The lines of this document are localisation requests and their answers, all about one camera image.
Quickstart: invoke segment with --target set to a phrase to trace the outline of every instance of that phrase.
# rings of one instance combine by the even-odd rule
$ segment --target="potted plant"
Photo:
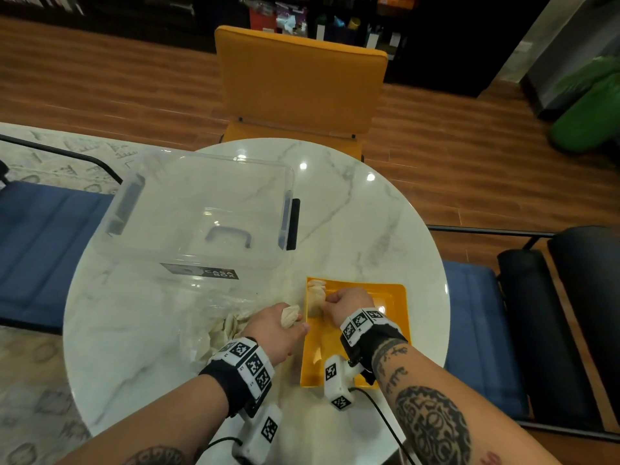
[[[554,146],[580,154],[620,136],[620,56],[592,59],[557,88],[584,94],[553,124],[549,139]]]

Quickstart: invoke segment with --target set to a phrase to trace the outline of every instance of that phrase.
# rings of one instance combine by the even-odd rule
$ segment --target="hand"
[[[363,288],[350,287],[328,295],[321,305],[321,309],[332,319],[334,325],[340,328],[346,317],[358,308],[372,308],[374,306],[373,298]]]
[[[290,356],[293,353],[293,346],[310,331],[308,323],[293,325],[288,329],[282,327],[280,318],[282,311],[288,306],[285,303],[276,303],[262,309],[250,318],[241,332],[241,336],[256,339],[274,367],[283,362],[286,356]]]

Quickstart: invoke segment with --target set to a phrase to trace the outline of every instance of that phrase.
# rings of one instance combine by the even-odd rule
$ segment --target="black cable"
[[[368,393],[363,391],[361,388],[352,387],[352,388],[349,389],[350,392],[352,392],[353,390],[357,390],[359,392],[364,393],[364,395],[366,395],[366,398],[368,398],[370,400],[370,403],[373,404],[373,406],[375,407],[377,412],[381,415],[381,419],[383,419],[383,422],[386,424],[386,426],[388,427],[389,431],[392,433],[392,436],[394,436],[394,439],[396,440],[396,443],[400,447],[400,450],[402,450],[402,452],[407,456],[407,458],[409,459],[409,462],[411,463],[411,465],[415,465],[415,462],[411,458],[411,455],[409,455],[409,453],[405,450],[405,446],[402,444],[402,442],[399,441],[398,436],[396,435],[396,433],[392,429],[392,426],[389,425],[389,422],[387,421],[387,418],[383,415],[383,411],[381,411],[381,408],[379,408],[379,406],[375,403],[375,400],[373,400],[373,398]]]
[[[224,442],[224,441],[235,441],[237,445],[239,445],[240,447],[243,445],[243,442],[241,442],[241,439],[239,439],[238,437],[229,436],[229,437],[222,437],[221,439],[217,439],[216,441],[211,442],[208,446],[205,447],[205,450],[210,449],[215,444],[219,444],[220,442]]]
[[[49,145],[42,145],[28,140],[21,140],[15,137],[9,137],[8,135],[0,134],[0,141],[12,143],[15,145],[21,145],[22,147],[34,148],[35,150],[41,150],[43,152],[54,153],[56,155],[62,155],[64,157],[75,158],[77,160],[88,161],[94,163],[100,168],[103,168],[117,183],[122,184],[123,180],[116,172],[110,168],[107,164],[103,163],[100,159],[91,157],[88,155],[82,155],[80,153],[70,152],[56,147],[50,147]]]

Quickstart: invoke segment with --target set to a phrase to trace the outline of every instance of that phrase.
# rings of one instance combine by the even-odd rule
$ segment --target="person's left hand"
[[[310,331],[308,323],[300,323],[290,328],[282,327],[280,318],[282,311],[288,306],[286,303],[276,303],[262,309],[250,318],[241,332],[241,336],[256,339],[274,367],[283,362],[293,351],[295,343]]]

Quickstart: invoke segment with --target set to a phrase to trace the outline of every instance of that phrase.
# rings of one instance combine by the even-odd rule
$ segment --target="black bolster pillow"
[[[592,387],[542,253],[508,250],[497,259],[508,323],[536,420],[602,430]]]
[[[575,227],[547,245],[620,418],[620,239],[606,227]]]

